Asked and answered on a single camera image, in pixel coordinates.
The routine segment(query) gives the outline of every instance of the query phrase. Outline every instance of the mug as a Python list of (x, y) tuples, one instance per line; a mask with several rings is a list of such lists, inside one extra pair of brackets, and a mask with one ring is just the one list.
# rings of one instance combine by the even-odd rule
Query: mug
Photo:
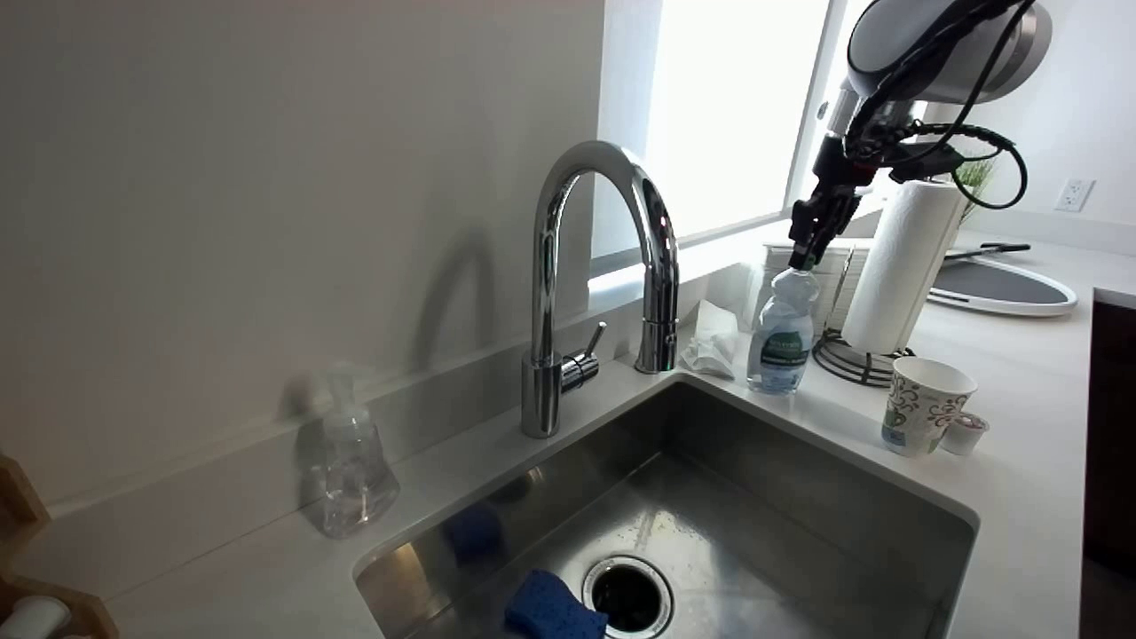
[(974, 395), (974, 380), (944, 361), (896, 359), (882, 436), (899, 455), (932, 455)]

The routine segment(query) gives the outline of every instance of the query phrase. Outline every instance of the sink drain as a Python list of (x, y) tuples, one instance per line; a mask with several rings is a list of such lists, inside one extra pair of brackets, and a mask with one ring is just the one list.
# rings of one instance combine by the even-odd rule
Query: sink drain
[(606, 614), (606, 637), (616, 639), (655, 639), (674, 614), (665, 571), (637, 554), (602, 556), (581, 575), (581, 605)]

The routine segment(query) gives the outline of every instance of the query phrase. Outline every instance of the countertop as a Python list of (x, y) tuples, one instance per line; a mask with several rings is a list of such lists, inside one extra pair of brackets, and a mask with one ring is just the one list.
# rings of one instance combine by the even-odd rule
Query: countertop
[[(1078, 308), (1062, 321), (1005, 321), (926, 304), (913, 334), (922, 359), (951, 361), (979, 388), (968, 410), (992, 435), (968, 458), (891, 455), (877, 436), (884, 391), (841, 384), (813, 361), (796, 397), (721, 388), (754, 412), (781, 417), (979, 515), (951, 637), (1069, 639), (1078, 633), (1090, 308), (1097, 293), (1136, 293), (1136, 258), (1033, 250), (1010, 264), (1067, 279)], [(365, 532), (322, 540), (301, 515), (289, 515), (119, 593), (109, 612), (125, 637), (380, 637), (357, 588), (371, 556), (447, 515), (474, 485), (568, 449), (674, 378), (689, 372), (638, 378), (606, 361), (604, 384), (564, 397), (560, 436), (526, 442), (519, 412), (506, 412), (397, 465), (406, 494)]]

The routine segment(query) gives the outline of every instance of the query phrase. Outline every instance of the stainless steel sink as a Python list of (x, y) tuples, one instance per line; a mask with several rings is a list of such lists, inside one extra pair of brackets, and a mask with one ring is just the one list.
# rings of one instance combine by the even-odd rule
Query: stainless steel sink
[(478, 494), (360, 571), (383, 637), (508, 637), (548, 568), (610, 637), (932, 639), (977, 535), (966, 509), (691, 384)]

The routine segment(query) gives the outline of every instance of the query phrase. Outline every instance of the chrome faucet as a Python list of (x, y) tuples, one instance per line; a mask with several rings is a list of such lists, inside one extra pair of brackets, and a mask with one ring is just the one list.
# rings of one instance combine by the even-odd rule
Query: chrome faucet
[(644, 342), (638, 342), (638, 372), (674, 369), (678, 345), (678, 244), (670, 213), (645, 178), (645, 172), (610, 142), (572, 146), (548, 173), (535, 205), (534, 227), (534, 350), (526, 359), (521, 384), (521, 435), (554, 436), (560, 395), (589, 384), (602, 372), (597, 345), (604, 326), (597, 326), (589, 347), (560, 359), (554, 345), (554, 276), (557, 276), (557, 244), (560, 217), (568, 193), (581, 173), (604, 173), (626, 198), (644, 257)]

